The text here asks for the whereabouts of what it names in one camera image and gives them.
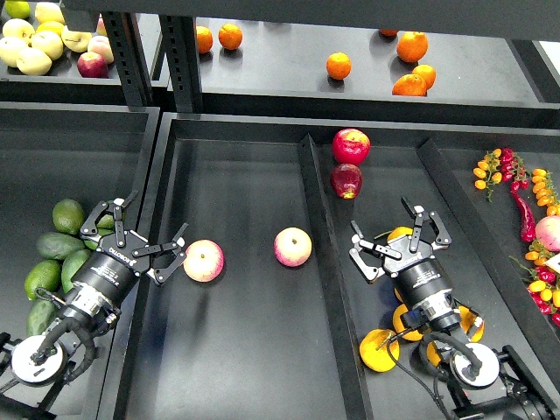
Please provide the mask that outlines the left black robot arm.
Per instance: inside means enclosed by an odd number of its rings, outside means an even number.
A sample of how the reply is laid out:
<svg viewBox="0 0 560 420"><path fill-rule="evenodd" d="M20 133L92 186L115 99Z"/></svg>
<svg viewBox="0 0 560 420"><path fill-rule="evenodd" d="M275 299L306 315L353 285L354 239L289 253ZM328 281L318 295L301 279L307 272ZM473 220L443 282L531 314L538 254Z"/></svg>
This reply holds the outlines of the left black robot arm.
<svg viewBox="0 0 560 420"><path fill-rule="evenodd" d="M123 221L135 198L100 201L91 213L64 199L52 210L55 229L37 242L43 260L29 273L25 290L35 300L26 339L1 335L1 369L18 384L49 386L36 407L21 406L28 419L52 417L49 408L68 383L98 356L95 338L116 327L121 305L142 276L163 284L186 259L185 240L176 233L149 244Z"/></svg>

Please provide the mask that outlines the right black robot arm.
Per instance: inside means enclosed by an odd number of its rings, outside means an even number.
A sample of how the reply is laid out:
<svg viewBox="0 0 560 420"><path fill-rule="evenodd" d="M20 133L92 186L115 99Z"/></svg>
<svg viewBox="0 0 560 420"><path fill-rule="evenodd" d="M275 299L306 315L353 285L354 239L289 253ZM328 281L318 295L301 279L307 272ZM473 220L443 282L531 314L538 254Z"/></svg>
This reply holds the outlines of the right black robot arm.
<svg viewBox="0 0 560 420"><path fill-rule="evenodd" d="M511 346L492 349L473 341L480 313L461 304L435 257L452 239L435 211L404 201L413 226L385 243L366 240L353 224L349 255L369 284L391 279L404 313L402 327L375 329L359 345L362 361L376 372L402 366L399 341L420 336L418 354L433 378L424 389L448 419L557 419L559 408Z"/></svg>

